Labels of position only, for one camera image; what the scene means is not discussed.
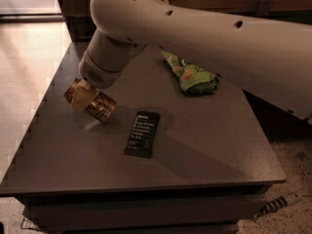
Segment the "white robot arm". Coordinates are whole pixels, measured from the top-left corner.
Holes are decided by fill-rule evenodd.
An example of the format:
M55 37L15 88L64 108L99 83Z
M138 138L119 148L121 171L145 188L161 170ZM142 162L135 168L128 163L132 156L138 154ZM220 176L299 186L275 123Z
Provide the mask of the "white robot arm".
M243 90L312 117L312 28L172 6L168 0L91 0L96 26L79 64L90 85L112 86L151 45L219 74Z

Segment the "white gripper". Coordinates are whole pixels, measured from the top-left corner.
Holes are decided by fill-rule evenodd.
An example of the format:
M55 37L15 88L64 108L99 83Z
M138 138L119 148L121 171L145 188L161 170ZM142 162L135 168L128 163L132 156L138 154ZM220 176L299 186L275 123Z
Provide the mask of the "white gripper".
M111 87L121 74L121 62L115 58L101 58L95 61L89 54L84 54L79 63L79 73L86 81L79 81L75 86L70 106L82 112L94 100L99 89Z

